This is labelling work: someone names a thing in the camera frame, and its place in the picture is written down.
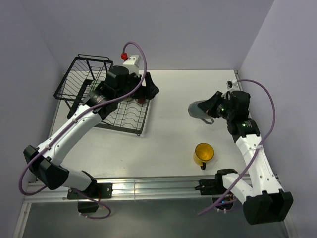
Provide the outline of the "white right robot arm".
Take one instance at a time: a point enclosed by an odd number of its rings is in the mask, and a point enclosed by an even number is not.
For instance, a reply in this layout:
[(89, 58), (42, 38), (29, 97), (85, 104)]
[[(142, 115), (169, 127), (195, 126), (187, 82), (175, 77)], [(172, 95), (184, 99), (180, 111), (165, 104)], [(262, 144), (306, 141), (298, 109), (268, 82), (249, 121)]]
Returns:
[(227, 191), (242, 203), (245, 219), (250, 225), (282, 222), (292, 204), (293, 196), (285, 192), (275, 177), (256, 122), (249, 116), (250, 94), (243, 91), (217, 91), (210, 99), (190, 106), (199, 112), (198, 118), (223, 118), (227, 130), (241, 152), (252, 184), (242, 180), (242, 174), (224, 169), (217, 172), (214, 187), (219, 193)]

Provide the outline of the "yellow mug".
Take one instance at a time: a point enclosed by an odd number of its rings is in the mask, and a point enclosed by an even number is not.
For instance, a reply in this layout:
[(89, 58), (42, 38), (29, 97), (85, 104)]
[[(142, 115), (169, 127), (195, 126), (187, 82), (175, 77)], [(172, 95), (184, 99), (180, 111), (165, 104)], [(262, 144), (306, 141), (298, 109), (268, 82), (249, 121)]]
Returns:
[(206, 169), (206, 164), (214, 157), (214, 149), (207, 143), (200, 143), (196, 146), (193, 154), (194, 162), (201, 168)]

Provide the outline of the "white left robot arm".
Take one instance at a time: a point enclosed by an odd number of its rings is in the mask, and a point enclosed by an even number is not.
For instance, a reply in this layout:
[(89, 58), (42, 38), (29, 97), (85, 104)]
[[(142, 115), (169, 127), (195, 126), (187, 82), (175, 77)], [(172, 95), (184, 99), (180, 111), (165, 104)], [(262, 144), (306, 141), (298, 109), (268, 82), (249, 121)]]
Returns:
[(96, 179), (86, 171), (63, 167), (64, 158), (88, 131), (115, 111), (121, 101), (127, 98), (151, 100), (158, 92), (149, 72), (138, 76), (124, 66), (112, 67), (55, 134), (37, 147), (29, 145), (24, 149), (28, 169), (50, 190), (63, 186), (78, 190), (85, 198), (93, 197), (98, 188)]

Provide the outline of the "dark maroon mug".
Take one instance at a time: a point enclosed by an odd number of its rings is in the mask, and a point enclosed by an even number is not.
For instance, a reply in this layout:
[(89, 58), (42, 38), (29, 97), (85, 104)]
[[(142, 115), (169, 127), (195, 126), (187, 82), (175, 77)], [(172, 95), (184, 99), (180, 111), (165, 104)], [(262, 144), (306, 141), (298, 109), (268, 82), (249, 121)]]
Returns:
[(143, 104), (145, 104), (145, 103), (146, 103), (146, 99), (145, 99), (145, 98), (136, 99), (136, 102), (137, 102), (138, 104), (143, 105)]

